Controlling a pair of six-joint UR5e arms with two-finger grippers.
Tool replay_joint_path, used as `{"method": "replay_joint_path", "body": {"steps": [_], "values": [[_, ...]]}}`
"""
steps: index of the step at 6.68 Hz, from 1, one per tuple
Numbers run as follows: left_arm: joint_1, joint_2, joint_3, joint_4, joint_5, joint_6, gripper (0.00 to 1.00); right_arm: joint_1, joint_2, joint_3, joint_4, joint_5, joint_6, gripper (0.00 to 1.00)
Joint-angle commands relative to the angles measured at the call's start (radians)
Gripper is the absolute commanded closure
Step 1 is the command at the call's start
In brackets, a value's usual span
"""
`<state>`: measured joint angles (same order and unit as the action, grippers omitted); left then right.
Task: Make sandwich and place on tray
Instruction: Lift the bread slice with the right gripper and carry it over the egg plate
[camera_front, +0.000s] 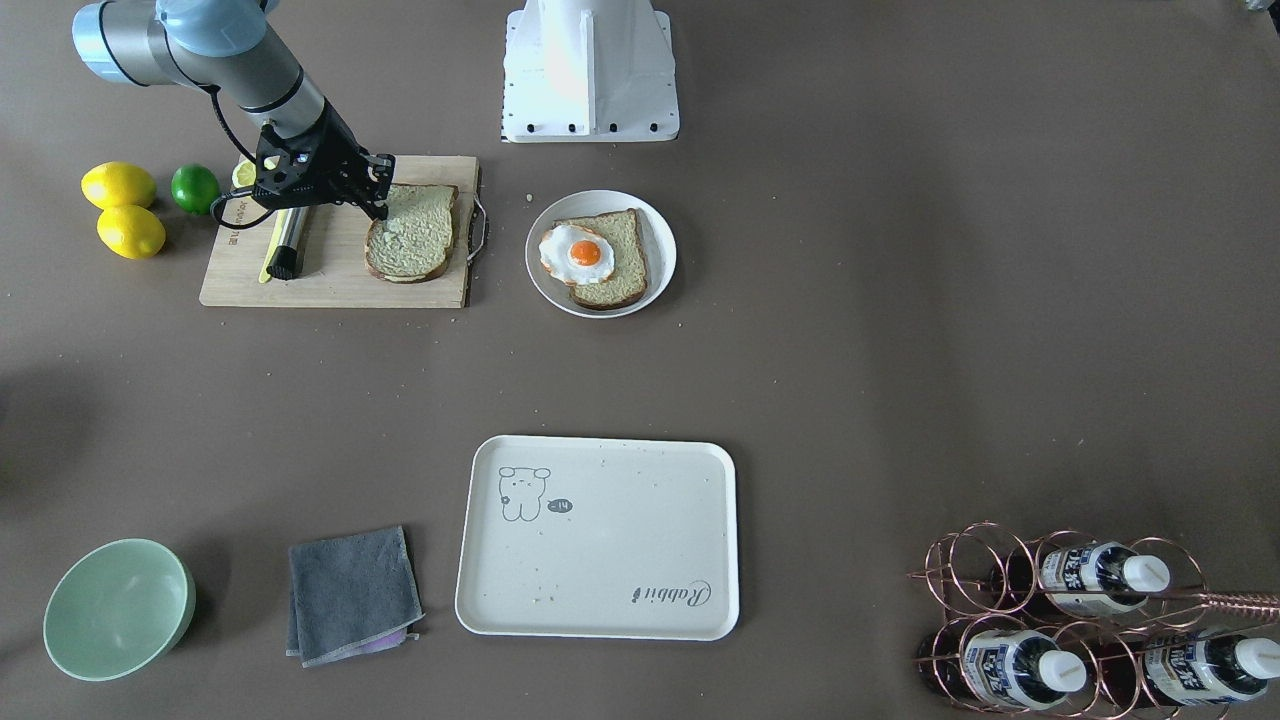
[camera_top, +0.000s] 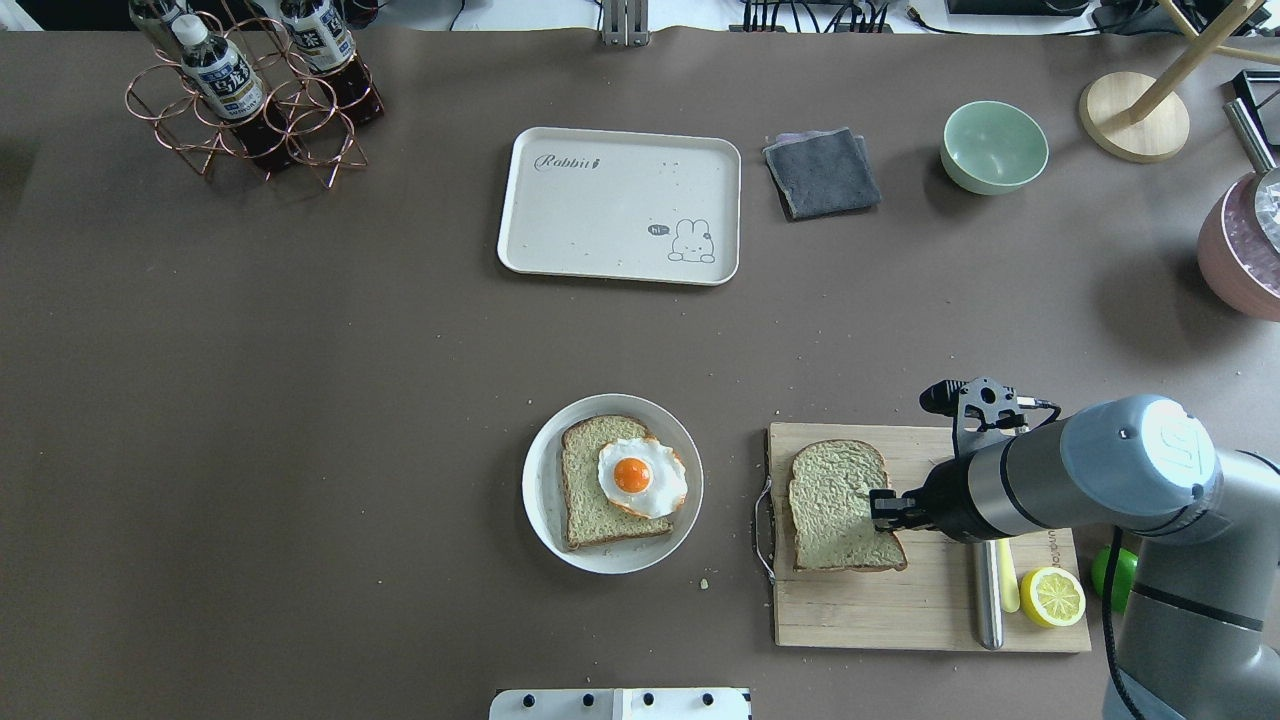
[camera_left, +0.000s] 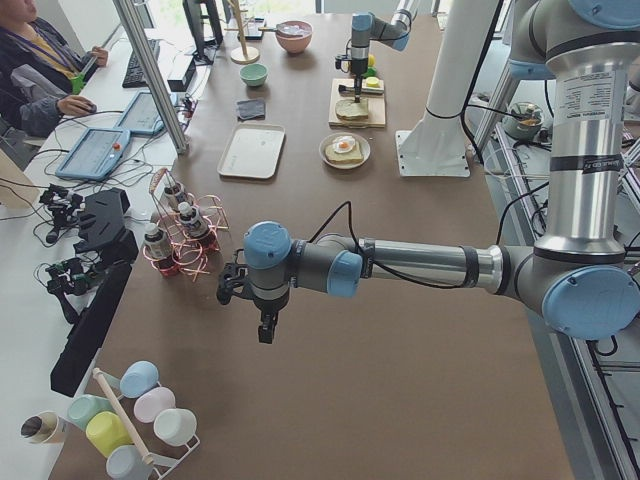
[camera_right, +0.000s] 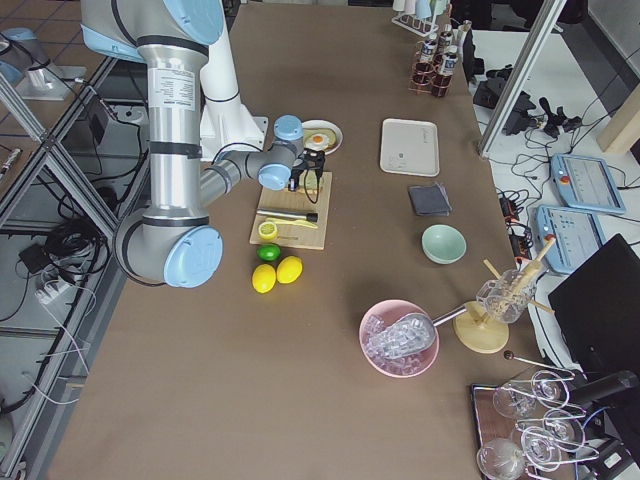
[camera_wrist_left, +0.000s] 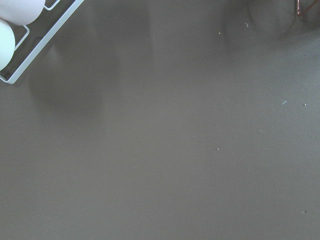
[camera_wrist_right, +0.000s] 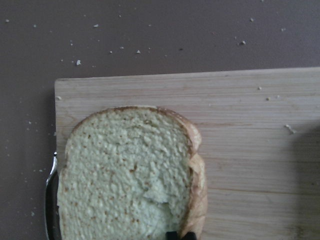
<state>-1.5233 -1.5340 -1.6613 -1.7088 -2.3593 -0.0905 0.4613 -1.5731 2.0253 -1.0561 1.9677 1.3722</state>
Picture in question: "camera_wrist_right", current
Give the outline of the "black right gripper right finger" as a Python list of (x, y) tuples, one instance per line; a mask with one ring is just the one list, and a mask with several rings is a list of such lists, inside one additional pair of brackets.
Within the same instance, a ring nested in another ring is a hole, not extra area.
[(197, 240), (197, 235), (195, 232), (189, 231), (184, 235), (184, 240)]

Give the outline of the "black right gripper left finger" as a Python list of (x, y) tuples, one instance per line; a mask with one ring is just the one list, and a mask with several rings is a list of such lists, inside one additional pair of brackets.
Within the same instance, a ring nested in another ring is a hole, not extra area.
[(178, 240), (178, 233), (176, 231), (167, 231), (165, 233), (166, 240)]

